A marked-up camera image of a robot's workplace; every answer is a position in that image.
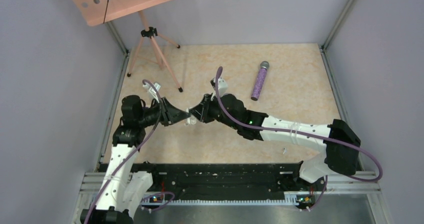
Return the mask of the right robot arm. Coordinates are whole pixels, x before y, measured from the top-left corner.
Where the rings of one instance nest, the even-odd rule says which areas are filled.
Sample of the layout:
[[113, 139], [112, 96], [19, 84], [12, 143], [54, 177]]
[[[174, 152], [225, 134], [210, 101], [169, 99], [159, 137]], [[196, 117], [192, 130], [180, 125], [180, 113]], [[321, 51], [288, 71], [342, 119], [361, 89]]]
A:
[[293, 184], [307, 190], [315, 181], [332, 173], [356, 174], [361, 141], [349, 125], [340, 119], [331, 124], [306, 124], [287, 121], [263, 112], [249, 110], [232, 94], [217, 99], [205, 94], [189, 113], [202, 123], [217, 121], [247, 140], [280, 141], [318, 151], [300, 163]]

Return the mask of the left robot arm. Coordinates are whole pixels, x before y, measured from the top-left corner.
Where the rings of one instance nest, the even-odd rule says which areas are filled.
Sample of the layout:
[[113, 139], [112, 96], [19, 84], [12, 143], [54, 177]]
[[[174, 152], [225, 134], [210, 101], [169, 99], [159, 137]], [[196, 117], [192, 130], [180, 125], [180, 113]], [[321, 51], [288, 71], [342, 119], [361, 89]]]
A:
[[160, 186], [154, 172], [131, 172], [136, 155], [153, 135], [159, 124], [167, 127], [190, 118], [165, 98], [152, 101], [151, 106], [138, 95], [122, 99], [120, 124], [113, 133], [111, 156], [100, 190], [88, 209], [80, 215], [83, 224], [132, 224], [135, 213], [146, 192]]

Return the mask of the white oval charging case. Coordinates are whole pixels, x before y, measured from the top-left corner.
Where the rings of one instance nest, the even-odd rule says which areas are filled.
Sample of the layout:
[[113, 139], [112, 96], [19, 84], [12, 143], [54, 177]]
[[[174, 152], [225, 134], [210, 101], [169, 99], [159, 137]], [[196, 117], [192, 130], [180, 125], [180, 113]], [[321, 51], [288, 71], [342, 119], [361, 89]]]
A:
[[195, 125], [196, 123], [197, 123], [197, 119], [193, 115], [191, 115], [189, 118], [185, 120], [184, 126], [187, 127], [187, 126]]

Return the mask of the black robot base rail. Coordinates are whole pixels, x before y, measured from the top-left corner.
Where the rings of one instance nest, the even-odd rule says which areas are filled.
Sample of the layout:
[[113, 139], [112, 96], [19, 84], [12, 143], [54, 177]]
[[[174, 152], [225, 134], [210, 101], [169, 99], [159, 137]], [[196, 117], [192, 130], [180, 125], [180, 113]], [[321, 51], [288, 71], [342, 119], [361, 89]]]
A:
[[136, 163], [130, 171], [152, 174], [150, 192], [172, 192], [177, 201], [279, 201], [290, 192], [322, 191], [325, 179], [299, 177], [299, 163], [159, 164]]

